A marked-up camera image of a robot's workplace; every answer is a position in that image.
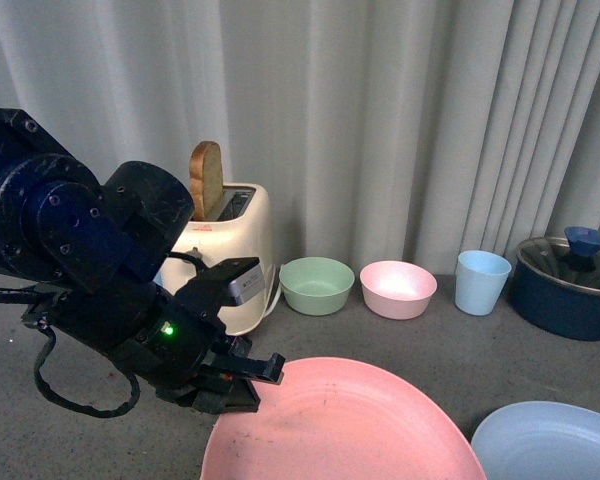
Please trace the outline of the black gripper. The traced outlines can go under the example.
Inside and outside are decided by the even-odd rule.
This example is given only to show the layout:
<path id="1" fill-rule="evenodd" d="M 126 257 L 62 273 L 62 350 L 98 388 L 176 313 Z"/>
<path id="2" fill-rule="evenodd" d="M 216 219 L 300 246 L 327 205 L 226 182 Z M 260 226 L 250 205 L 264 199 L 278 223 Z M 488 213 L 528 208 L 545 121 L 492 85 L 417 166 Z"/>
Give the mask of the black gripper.
<path id="1" fill-rule="evenodd" d="M 229 335 L 219 318 L 221 308 L 235 307 L 229 283 L 257 264 L 256 257 L 224 260 L 175 294 L 121 275 L 94 293 L 33 287 L 37 297 L 22 319 L 47 338 L 34 364 L 36 387 L 48 400 L 60 397 L 41 368 L 62 331 L 106 357 L 129 380 L 132 399 L 144 379 L 161 399 L 198 412 L 257 412 L 260 398 L 250 381 L 279 384 L 286 359 L 278 353 L 249 358 L 250 340 Z"/>

